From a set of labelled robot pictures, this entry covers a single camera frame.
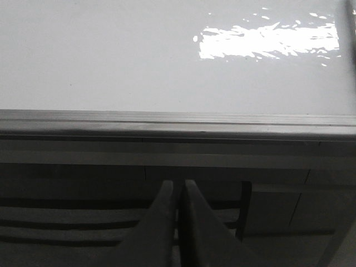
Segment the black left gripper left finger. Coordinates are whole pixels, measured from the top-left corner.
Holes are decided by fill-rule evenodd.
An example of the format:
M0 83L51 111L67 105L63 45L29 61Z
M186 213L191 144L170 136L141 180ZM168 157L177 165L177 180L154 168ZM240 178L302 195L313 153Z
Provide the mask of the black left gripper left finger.
M127 238L93 266L171 266L174 240L174 184L164 181L145 217Z

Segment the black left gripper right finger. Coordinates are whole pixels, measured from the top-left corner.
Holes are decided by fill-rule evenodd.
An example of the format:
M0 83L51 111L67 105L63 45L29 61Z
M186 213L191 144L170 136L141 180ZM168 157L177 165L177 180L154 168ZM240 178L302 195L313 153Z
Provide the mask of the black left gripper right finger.
M180 196L180 256L182 266L267 266L232 236L193 180Z

